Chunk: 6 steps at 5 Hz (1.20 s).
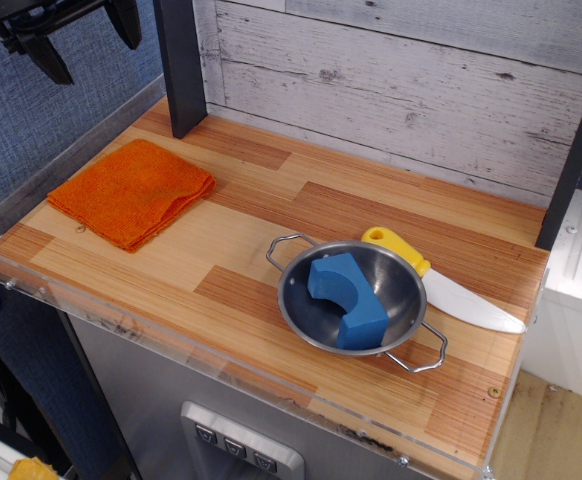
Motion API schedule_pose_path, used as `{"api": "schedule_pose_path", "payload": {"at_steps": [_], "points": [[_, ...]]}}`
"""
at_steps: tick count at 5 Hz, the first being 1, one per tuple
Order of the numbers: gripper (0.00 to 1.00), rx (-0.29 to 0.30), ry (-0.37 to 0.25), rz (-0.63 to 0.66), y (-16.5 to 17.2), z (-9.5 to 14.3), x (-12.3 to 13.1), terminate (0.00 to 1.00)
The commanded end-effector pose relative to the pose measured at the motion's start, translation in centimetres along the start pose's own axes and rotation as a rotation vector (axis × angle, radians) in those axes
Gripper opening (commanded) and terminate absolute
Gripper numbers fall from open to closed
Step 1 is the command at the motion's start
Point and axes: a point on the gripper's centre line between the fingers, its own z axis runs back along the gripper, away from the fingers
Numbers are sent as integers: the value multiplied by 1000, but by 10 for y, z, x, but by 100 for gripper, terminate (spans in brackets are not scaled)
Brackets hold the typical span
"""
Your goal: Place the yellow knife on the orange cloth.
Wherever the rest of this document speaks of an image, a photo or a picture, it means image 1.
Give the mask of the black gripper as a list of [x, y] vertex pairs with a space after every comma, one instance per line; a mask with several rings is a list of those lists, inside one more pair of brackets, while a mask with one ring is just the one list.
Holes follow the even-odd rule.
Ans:
[[0, 36], [15, 36], [35, 65], [58, 85], [72, 85], [73, 78], [50, 39], [52, 33], [100, 8], [105, 8], [116, 32], [131, 50], [142, 40], [135, 0], [0, 1]]

